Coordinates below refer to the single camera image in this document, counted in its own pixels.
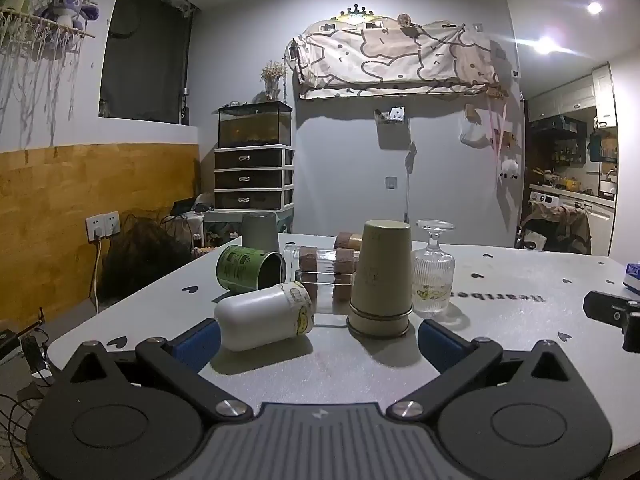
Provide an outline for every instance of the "tabletop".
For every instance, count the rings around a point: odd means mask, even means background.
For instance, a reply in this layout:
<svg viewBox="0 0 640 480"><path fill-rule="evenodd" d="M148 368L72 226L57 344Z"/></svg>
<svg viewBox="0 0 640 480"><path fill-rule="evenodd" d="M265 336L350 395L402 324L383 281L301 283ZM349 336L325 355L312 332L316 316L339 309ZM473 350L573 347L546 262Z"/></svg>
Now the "tabletop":
<svg viewBox="0 0 640 480"><path fill-rule="evenodd" d="M333 237L281 234L287 242L332 248ZM239 240L230 242L238 244ZM414 242L414 249L424 247ZM611 454L640 442L640 356L623 351L619 329L588 319L582 300L590 290L637 299L622 284L625 268L604 256L547 253L487 246L443 245L456 259L453 292L436 318L470 340L488 336L507 350L528 350L553 339L574 363L613 429ZM125 336L124 350L150 336L172 339L212 317L227 291L216 279L222 248L198 258L114 304L55 340L48 355L63 368L86 340ZM246 352L222 348L200 375L249 403L378 402L386 407L438 373L418 351L411 314L407 336L360 341L344 316L322 314L307 336ZM116 350L115 345L106 346Z"/></svg>

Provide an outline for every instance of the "beige cup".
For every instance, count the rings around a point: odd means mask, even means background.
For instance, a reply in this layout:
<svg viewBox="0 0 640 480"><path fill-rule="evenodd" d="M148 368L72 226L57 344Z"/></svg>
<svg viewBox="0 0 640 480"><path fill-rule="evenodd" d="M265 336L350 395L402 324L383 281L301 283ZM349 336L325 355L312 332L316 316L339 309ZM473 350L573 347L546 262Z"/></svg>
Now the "beige cup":
<svg viewBox="0 0 640 480"><path fill-rule="evenodd" d="M349 322L354 331L373 337L402 335L412 310L411 276L409 224L366 222L351 292Z"/></svg>

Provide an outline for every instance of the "green cylindrical container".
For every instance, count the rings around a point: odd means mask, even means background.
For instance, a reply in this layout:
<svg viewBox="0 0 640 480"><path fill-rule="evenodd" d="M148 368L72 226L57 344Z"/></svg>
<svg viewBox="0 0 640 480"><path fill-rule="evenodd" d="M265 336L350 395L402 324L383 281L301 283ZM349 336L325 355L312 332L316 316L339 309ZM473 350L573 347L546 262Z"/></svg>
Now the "green cylindrical container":
<svg viewBox="0 0 640 480"><path fill-rule="evenodd" d="M286 268L280 253L231 245L218 259L218 282L233 292L251 292L283 283Z"/></svg>

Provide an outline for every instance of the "drawer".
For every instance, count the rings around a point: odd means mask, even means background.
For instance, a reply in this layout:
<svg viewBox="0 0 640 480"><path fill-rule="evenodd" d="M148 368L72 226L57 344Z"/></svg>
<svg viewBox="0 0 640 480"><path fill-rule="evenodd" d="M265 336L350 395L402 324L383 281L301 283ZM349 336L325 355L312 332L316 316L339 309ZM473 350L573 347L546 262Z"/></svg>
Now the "drawer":
<svg viewBox="0 0 640 480"><path fill-rule="evenodd" d="M272 150L234 150L216 152L216 169L233 168L279 168L282 166L282 149Z"/></svg>
<svg viewBox="0 0 640 480"><path fill-rule="evenodd" d="M216 209L277 210L282 208L282 193L282 191L224 191L215 194L214 202Z"/></svg>
<svg viewBox="0 0 640 480"><path fill-rule="evenodd" d="M216 174L216 189L265 188L287 186L293 181L293 170L224 171Z"/></svg>

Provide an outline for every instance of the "ribbed glass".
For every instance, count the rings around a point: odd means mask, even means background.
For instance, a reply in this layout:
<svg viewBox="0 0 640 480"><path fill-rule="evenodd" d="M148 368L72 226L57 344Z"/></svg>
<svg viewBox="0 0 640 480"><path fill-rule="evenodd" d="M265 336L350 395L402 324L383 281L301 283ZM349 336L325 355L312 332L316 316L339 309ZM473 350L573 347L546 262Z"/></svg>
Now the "ribbed glass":
<svg viewBox="0 0 640 480"><path fill-rule="evenodd" d="M415 311L433 315L449 304L456 261L440 248L440 235L454 227L441 220L418 220L417 225L428 232L429 243L412 252L412 302Z"/></svg>

